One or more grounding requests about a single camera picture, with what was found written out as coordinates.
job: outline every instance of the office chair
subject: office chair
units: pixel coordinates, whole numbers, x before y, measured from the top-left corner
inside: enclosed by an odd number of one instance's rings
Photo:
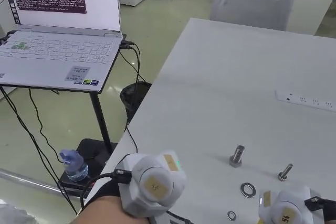
[[[285,31],[293,0],[214,0],[210,20]]]

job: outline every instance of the washer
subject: washer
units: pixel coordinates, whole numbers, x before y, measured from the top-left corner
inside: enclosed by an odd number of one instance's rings
[[[233,211],[229,211],[227,212],[227,218],[230,220],[230,221],[235,221],[237,219],[237,215],[235,212]]]
[[[249,194],[249,193],[245,192],[245,187],[251,188],[252,193]],[[251,183],[242,183],[242,185],[240,186],[240,192],[247,198],[253,198],[257,194],[256,188]]]

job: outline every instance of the sticker label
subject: sticker label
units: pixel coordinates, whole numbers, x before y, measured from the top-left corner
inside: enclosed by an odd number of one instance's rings
[[[169,167],[170,170],[172,170],[173,172],[176,172],[176,171],[179,170],[177,165],[175,164],[175,161],[174,161],[172,155],[164,154],[163,156],[166,159],[168,167]]]
[[[69,71],[65,80],[66,81],[73,81],[73,82],[83,81],[85,76],[88,74],[89,70],[90,70],[89,67],[74,66]]]
[[[160,181],[158,181],[154,176],[147,179],[144,184],[146,190],[157,199],[162,199],[166,196],[168,189]]]
[[[271,206],[271,191],[264,192],[264,207]]]
[[[98,83],[99,83],[99,81],[97,81],[97,80],[93,80],[93,81],[91,81],[91,85],[93,85],[93,86],[97,86]]]
[[[83,85],[90,85],[91,80],[84,80]]]
[[[296,217],[296,212],[291,208],[285,207],[282,210],[279,223],[292,224],[295,217]]]

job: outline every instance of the plastic bottle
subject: plastic bottle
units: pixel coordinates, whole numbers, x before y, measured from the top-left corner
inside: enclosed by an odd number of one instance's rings
[[[62,150],[59,155],[63,159],[65,172],[69,179],[78,182],[86,178],[89,168],[84,158],[77,151]]]

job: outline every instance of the table leg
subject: table leg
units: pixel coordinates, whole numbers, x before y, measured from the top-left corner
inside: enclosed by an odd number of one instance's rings
[[[96,117],[97,117],[97,120],[98,120],[100,132],[101,132],[101,135],[103,137],[103,140],[104,140],[104,143],[105,143],[105,146],[106,146],[106,150],[109,154],[112,154],[113,149],[112,149],[109,133],[107,131],[103,111],[101,109],[101,105],[100,105],[100,102],[99,102],[98,94],[97,93],[90,93],[90,97],[91,97],[91,102],[92,102],[92,105],[93,105],[93,109],[95,110],[95,114],[96,114]]]

